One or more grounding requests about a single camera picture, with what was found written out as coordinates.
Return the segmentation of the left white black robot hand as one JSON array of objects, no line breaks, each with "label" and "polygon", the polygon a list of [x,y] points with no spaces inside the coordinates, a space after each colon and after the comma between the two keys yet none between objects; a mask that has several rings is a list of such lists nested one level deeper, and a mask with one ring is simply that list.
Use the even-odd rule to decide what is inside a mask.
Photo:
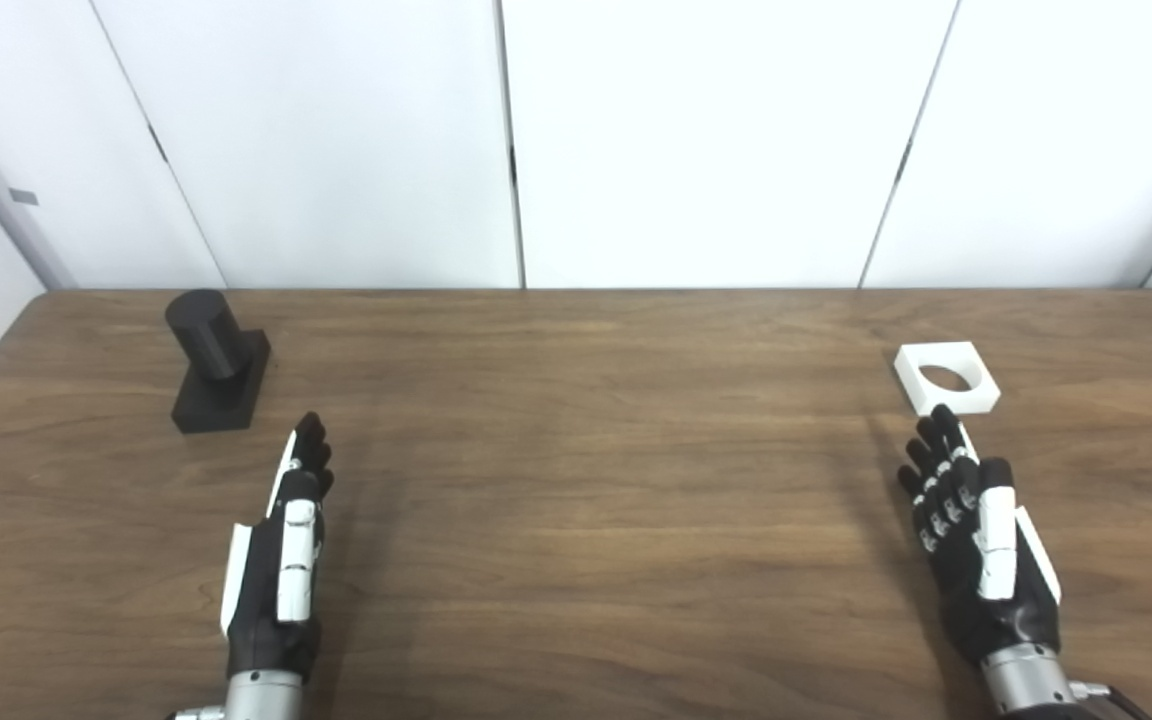
[{"label": "left white black robot hand", "polygon": [[306,682],[314,674],[323,501],[335,482],[329,458],[320,416],[303,415],[285,442],[264,520],[233,528],[220,616],[227,679],[279,670]]}]

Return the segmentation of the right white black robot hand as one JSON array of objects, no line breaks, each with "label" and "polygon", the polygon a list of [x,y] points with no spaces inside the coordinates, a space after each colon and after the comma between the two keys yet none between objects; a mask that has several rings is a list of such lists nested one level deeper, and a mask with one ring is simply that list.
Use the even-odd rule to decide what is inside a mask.
[{"label": "right white black robot hand", "polygon": [[1021,521],[1009,461],[978,457],[963,420],[943,404],[916,423],[905,455],[896,480],[952,647],[973,665],[1018,644],[1059,652],[1059,584]]}]

